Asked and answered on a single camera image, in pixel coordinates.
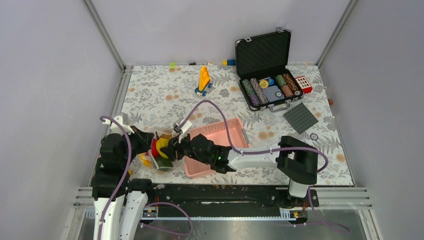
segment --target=tabletop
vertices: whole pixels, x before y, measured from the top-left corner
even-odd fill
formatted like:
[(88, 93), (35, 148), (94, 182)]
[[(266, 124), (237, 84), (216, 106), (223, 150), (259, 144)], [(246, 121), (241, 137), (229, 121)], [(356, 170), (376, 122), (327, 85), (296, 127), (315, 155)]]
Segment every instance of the tabletop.
[[(328, 167), (318, 173), (317, 185), (352, 186), (352, 177), (346, 162), (336, 123), (330, 110), (327, 94), (317, 66), (287, 66), (293, 76), (305, 76), (313, 87), (311, 93), (292, 107), (304, 103), (318, 119), (314, 126), (298, 134), (284, 119), (287, 110), (272, 113), (269, 109), (251, 111), (239, 88), (239, 77), (234, 66), (209, 65), (207, 69), (213, 87), (206, 96), (197, 96), (201, 65), (182, 65), (170, 69), (167, 65), (134, 66), (125, 95), (122, 112), (128, 114), (132, 125), (142, 131), (151, 128), (172, 128), (180, 117), (187, 117), (191, 109), (201, 100), (208, 99), (217, 104), (227, 119), (240, 118), (252, 147), (278, 143), (281, 136), (292, 136), (320, 151), (329, 159)], [(222, 121), (221, 115), (210, 104), (202, 104), (190, 117), (194, 127)], [(190, 184), (260, 184), (286, 185), (289, 178), (278, 169), (246, 168), (227, 174), (214, 173), (195, 179), (188, 177), (182, 161), (169, 172), (159, 172), (133, 160), (131, 178), (147, 178), (154, 183)], [(318, 157), (318, 167), (324, 159)]]

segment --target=gray wall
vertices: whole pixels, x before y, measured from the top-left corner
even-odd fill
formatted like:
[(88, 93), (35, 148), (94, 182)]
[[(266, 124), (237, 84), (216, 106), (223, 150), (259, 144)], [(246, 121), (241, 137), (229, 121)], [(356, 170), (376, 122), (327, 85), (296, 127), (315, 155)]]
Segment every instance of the gray wall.
[(359, 1), (321, 68), (385, 240), (423, 239), (424, 1)]
[(120, 71), (79, 0), (2, 0), (0, 31), (0, 239), (57, 240)]
[(320, 57), (349, 0), (93, 0), (126, 64), (234, 59), (237, 39), (292, 30), (290, 63)]

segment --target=pink plastic basket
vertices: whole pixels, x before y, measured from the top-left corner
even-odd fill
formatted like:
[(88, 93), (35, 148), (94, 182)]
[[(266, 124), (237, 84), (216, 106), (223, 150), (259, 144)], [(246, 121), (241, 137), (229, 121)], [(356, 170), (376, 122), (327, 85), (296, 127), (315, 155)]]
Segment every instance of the pink plastic basket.
[[(229, 135), (234, 146), (238, 148), (249, 148), (251, 145), (243, 128), (242, 121), (240, 121), (240, 119), (237, 117), (227, 120), (227, 122)], [(203, 134), (207, 139), (213, 141), (217, 145), (230, 145), (224, 121), (198, 127), (190, 131), (190, 137), (192, 139), (199, 134)], [(211, 169), (211, 166), (203, 164), (189, 157), (185, 157), (184, 169), (185, 174), (187, 174), (187, 176), (192, 179), (215, 173), (215, 171)]]

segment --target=orange toy sail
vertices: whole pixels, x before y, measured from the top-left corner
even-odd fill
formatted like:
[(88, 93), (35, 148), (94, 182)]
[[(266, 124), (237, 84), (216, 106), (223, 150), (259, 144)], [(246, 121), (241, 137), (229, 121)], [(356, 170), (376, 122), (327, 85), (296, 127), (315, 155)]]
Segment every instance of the orange toy sail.
[(206, 66), (201, 67), (199, 78), (199, 91), (205, 90), (206, 86), (210, 81), (211, 77), (209, 76), (208, 69), (206, 68)]

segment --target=basket handle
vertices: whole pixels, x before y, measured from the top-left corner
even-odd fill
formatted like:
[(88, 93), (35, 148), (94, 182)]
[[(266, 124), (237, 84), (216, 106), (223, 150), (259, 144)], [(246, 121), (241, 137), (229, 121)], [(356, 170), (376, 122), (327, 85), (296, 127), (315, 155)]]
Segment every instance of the basket handle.
[(278, 111), (281, 111), (281, 110), (286, 110), (286, 109), (289, 109), (290, 108), (290, 102), (289, 101), (286, 101), (285, 102), (285, 107), (281, 107), (281, 108), (278, 108), (277, 110), (274, 110), (274, 105), (272, 105), (270, 108), (269, 108), (269, 110), (271, 111), (271, 113), (275, 113), (275, 112), (278, 112)]

